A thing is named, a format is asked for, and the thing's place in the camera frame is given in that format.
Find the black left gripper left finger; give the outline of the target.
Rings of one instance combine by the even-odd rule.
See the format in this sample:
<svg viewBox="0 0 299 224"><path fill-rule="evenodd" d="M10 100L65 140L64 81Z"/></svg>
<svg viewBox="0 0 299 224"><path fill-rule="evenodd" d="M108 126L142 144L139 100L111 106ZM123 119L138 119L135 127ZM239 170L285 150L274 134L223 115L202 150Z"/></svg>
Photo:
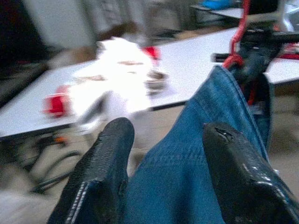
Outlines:
<svg viewBox="0 0 299 224"><path fill-rule="evenodd" d="M109 122L76 164L49 224L119 224L135 131L127 118Z"/></svg>

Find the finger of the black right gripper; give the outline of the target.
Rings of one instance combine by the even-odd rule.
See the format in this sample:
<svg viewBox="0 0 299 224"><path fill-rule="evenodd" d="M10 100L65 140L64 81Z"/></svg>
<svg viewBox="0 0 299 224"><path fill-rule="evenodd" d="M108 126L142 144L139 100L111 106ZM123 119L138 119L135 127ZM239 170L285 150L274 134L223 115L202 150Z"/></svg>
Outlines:
<svg viewBox="0 0 299 224"><path fill-rule="evenodd" d="M241 42L298 43L299 32L248 29L241 38Z"/></svg>
<svg viewBox="0 0 299 224"><path fill-rule="evenodd" d="M244 64L235 66L233 76L237 82L251 82L264 73L271 61L283 49L282 44L262 43L259 45L241 44L238 53L242 56Z"/></svg>

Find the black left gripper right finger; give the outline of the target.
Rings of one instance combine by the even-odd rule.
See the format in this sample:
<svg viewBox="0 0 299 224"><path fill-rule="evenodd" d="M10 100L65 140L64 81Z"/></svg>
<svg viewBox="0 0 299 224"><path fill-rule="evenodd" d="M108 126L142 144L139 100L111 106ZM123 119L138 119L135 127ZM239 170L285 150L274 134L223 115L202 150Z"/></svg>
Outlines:
<svg viewBox="0 0 299 224"><path fill-rule="evenodd" d="M243 133L225 123L208 123L203 146L225 223L299 222L298 200Z"/></svg>

